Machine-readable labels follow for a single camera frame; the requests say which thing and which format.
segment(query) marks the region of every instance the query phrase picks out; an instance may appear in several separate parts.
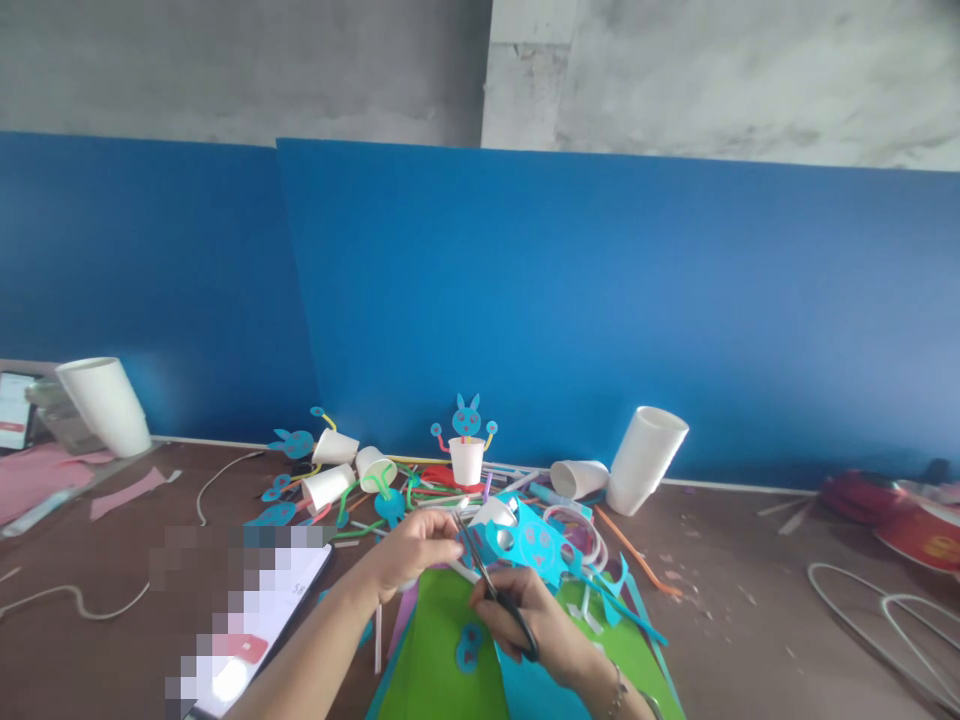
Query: smartphone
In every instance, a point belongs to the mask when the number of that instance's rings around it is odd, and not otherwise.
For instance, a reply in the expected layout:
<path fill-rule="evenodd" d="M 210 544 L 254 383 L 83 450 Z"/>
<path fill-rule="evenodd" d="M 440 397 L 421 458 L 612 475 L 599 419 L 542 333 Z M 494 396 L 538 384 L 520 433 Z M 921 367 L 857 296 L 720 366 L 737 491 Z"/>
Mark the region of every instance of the smartphone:
<path fill-rule="evenodd" d="M 238 617 L 228 620 L 230 632 L 215 635 L 213 655 L 198 657 L 196 675 L 180 679 L 181 697 L 196 698 L 188 719 L 219 720 L 240 699 L 287 641 L 287 625 L 332 552 L 329 544 L 276 548 L 274 567 L 260 571 L 258 589 L 244 591 L 242 613 L 231 613 Z"/>
<path fill-rule="evenodd" d="M 26 391 L 36 375 L 0 373 L 0 453 L 7 454 L 29 447 L 35 408 L 27 400 Z"/>

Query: hand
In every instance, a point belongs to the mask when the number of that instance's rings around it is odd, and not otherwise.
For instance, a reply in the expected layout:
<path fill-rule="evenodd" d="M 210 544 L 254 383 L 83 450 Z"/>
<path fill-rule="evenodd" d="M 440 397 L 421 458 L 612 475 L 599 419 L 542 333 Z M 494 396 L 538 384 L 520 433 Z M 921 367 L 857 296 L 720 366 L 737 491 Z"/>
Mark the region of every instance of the hand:
<path fill-rule="evenodd" d="M 573 624 L 554 599 L 540 576 L 526 567 L 492 573 L 490 580 L 498 592 L 507 593 L 520 609 L 540 646 L 540 663 L 563 687 L 575 687 L 588 659 L 598 655 L 580 628 Z M 484 599 L 487 585 L 481 580 L 470 596 L 472 607 L 483 620 L 503 651 L 520 662 L 519 647 L 526 646 L 517 621 L 493 600 Z"/>
<path fill-rule="evenodd" d="M 444 510 L 417 510 L 397 525 L 350 570 L 383 605 L 397 588 L 420 576 L 431 565 L 448 563 L 463 554 L 454 538 L 457 525 Z"/>

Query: gray wall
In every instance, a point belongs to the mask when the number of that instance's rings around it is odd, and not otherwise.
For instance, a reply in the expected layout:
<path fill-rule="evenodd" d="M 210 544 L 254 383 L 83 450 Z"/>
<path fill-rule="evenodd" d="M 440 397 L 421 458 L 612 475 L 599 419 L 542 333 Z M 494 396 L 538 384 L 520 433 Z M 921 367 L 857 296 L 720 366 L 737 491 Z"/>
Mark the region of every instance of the gray wall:
<path fill-rule="evenodd" d="M 496 0 L 485 147 L 960 170 L 958 0 Z"/>
<path fill-rule="evenodd" d="M 480 141 L 491 0 L 3 0 L 0 130 Z"/>

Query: brown tabletop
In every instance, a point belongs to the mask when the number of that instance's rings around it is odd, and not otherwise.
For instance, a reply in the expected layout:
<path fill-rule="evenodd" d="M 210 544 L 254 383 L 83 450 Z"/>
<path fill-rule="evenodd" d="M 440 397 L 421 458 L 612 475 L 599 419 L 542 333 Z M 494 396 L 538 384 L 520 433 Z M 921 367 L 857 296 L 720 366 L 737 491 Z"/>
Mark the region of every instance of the brown tabletop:
<path fill-rule="evenodd" d="M 199 529 L 196 496 L 242 448 L 171 443 L 44 520 L 22 538 L 0 543 L 0 606 L 54 585 L 79 586 L 92 612 L 127 604 L 149 579 L 151 590 L 129 612 L 106 622 L 81 619 L 65 593 L 44 597 L 0 619 L 0 690 L 5 718 L 164 717 L 164 697 L 179 687 L 181 658 L 197 654 L 197 635 L 210 633 L 216 613 L 230 607 L 228 591 L 243 587 L 255 554 L 230 548 L 227 530 L 255 517 L 259 496 L 289 468 L 270 452 L 224 473 L 207 490 L 209 527 Z M 92 497 L 108 495 L 151 467 L 174 483 L 91 523 Z M 791 536 L 777 528 L 789 517 L 755 511 L 783 496 L 662 487 L 633 518 L 612 517 L 659 573 L 689 590 L 676 601 L 657 592 L 629 560 L 665 649 L 684 710 L 699 718 L 939 717 L 898 676 L 834 622 L 810 587 L 806 567 L 828 562 L 888 591 L 930 597 L 960 611 L 960 585 L 896 556 L 862 527 L 815 510 Z M 374 519 L 371 503 L 355 513 Z M 614 553 L 620 546 L 601 523 Z M 336 582 L 373 543 L 335 551 L 323 579 L 295 618 L 302 620 L 319 592 Z M 831 596 L 859 622 L 909 656 L 871 598 L 824 575 Z M 384 610 L 385 644 L 398 608 Z M 940 623 L 960 637 L 960 628 Z M 960 661 L 934 643 L 918 623 L 921 645 L 960 677 Z M 373 643 L 357 654 L 331 717 L 363 717 L 376 690 Z"/>

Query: left hand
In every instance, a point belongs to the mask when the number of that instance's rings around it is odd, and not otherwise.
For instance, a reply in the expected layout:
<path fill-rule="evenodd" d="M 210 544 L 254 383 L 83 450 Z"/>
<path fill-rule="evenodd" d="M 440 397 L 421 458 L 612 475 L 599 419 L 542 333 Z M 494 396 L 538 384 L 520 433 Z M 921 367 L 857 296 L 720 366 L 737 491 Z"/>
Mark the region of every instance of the left hand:
<path fill-rule="evenodd" d="M 375 545 L 350 571 L 376 592 L 381 605 L 397 588 L 420 576 L 431 565 L 448 563 L 463 554 L 454 538 L 457 525 L 445 510 L 417 510 Z"/>

